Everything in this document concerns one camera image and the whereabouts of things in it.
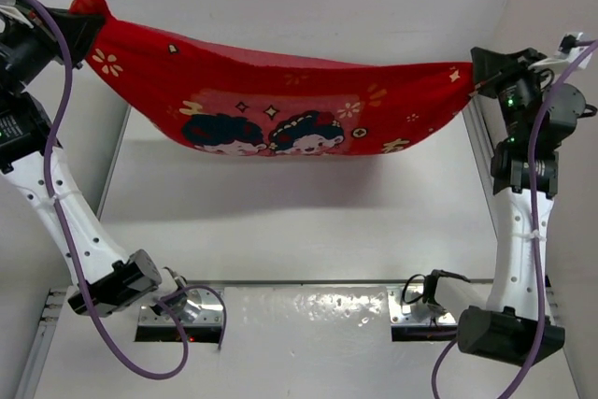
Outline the red patterned pillowcase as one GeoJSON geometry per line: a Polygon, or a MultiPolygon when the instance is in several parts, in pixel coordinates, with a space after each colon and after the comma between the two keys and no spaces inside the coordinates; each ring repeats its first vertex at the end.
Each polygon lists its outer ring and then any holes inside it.
{"type": "Polygon", "coordinates": [[[123,21],[106,0],[91,69],[182,146],[229,156],[362,156],[439,131],[474,90],[468,62],[370,66],[245,50],[123,21]]]}

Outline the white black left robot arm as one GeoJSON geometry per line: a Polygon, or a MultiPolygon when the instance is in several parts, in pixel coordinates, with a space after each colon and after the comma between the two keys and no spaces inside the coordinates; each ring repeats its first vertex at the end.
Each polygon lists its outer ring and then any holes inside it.
{"type": "Polygon", "coordinates": [[[105,231],[70,173],[51,119],[27,85],[52,61],[73,66],[89,52],[105,20],[64,9],[4,0],[1,19],[1,175],[36,212],[62,253],[77,291],[68,303],[79,315],[108,317],[156,292],[163,279],[142,249],[126,254],[105,231]]]}

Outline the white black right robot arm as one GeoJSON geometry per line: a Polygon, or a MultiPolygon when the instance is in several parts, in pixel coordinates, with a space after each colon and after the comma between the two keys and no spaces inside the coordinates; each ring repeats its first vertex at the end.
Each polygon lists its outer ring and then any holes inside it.
{"type": "Polygon", "coordinates": [[[435,270],[426,276],[421,297],[433,312],[456,319],[462,353],[531,366],[564,345],[564,329],[551,323],[545,310],[543,263],[558,192],[557,149],[580,119],[597,113],[565,80],[587,66],[591,53],[590,42],[573,35],[563,38],[552,58],[534,49],[471,50],[475,92],[497,100],[506,129],[491,157],[497,207],[491,293],[483,298],[468,278],[435,270]]]}

